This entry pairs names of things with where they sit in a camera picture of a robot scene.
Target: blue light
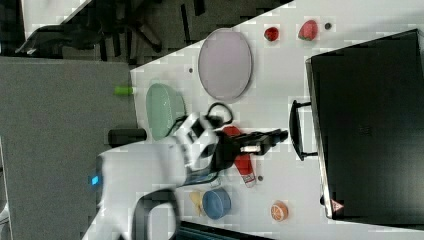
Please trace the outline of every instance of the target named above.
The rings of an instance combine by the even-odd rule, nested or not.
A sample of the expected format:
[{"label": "blue light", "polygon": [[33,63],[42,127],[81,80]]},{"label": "blue light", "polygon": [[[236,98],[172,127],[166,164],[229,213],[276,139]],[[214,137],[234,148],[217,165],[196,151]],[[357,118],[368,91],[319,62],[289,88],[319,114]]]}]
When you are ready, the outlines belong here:
[{"label": "blue light", "polygon": [[95,176],[91,179],[91,185],[96,185],[99,183],[99,176]]}]

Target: round plate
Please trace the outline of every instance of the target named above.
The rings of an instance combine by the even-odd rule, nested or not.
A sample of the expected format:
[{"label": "round plate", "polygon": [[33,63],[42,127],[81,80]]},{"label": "round plate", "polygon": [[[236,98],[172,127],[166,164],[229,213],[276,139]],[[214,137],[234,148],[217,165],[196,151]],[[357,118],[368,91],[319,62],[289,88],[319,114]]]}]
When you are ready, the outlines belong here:
[{"label": "round plate", "polygon": [[231,29],[212,32],[199,55],[199,77],[206,92],[232,100],[246,89],[252,74],[252,55],[244,36]]}]

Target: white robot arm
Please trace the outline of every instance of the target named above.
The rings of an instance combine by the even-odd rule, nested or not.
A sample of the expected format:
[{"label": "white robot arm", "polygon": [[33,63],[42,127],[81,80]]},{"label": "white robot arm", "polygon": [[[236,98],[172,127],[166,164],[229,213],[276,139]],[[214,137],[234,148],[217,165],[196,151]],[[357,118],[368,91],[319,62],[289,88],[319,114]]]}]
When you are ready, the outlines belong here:
[{"label": "white robot arm", "polygon": [[178,230],[176,188],[231,167],[241,149],[249,149],[246,146],[253,144],[252,153],[262,155],[285,138],[287,132],[279,130],[230,138],[215,131],[206,117],[191,114],[163,140],[133,143],[100,154],[101,171],[91,180],[101,191],[99,211],[83,240],[115,240],[120,236],[147,240],[149,213],[165,203],[172,206]]}]

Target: red sticker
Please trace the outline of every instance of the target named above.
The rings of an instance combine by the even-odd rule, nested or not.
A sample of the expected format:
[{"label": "red sticker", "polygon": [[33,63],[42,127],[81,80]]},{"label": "red sticker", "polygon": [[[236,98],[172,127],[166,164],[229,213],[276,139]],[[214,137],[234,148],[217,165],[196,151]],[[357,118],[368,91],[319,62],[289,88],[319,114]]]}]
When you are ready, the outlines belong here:
[{"label": "red sticker", "polygon": [[333,211],[334,212],[337,212],[337,211],[339,211],[340,209],[342,209],[344,207],[343,205],[341,205],[340,203],[334,201],[333,199],[331,199],[331,205],[333,205]]}]

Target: white table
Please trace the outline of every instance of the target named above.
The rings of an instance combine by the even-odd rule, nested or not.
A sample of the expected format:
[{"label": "white table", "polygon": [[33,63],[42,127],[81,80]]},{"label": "white table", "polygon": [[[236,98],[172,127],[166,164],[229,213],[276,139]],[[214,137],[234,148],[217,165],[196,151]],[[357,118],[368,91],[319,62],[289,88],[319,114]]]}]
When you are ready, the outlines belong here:
[{"label": "white table", "polygon": [[[245,130],[287,129],[292,101],[308,101],[304,64],[307,58],[417,27],[424,29],[423,16],[424,4],[420,0],[296,0],[234,27],[246,36],[254,62],[252,85],[237,102],[230,104],[236,123]],[[297,39],[300,27],[309,19],[320,24],[319,39],[311,43]],[[333,24],[329,31],[323,27],[326,22]],[[280,40],[275,43],[263,37],[264,30],[270,26],[280,29]],[[202,43],[131,71],[138,88],[135,101],[140,127],[148,129],[145,96],[152,82],[162,82],[181,91],[188,112],[205,112],[215,102],[198,77],[197,59]],[[310,110],[301,111],[305,111],[301,115],[305,151],[314,151],[312,116]],[[309,158],[301,162],[290,140],[264,157],[253,159],[256,176],[262,175],[264,181],[252,189],[245,187],[234,167],[221,174],[222,186],[233,203],[230,215],[217,221],[196,216],[189,192],[210,189],[209,185],[201,185],[177,191],[183,220],[272,239],[424,238],[424,232],[328,220],[319,204],[318,161]],[[289,218],[281,223],[273,222],[268,213],[277,199],[283,200],[290,212]]]},{"label": "white table", "polygon": [[21,0],[25,38],[40,27],[71,19],[92,0]]}]

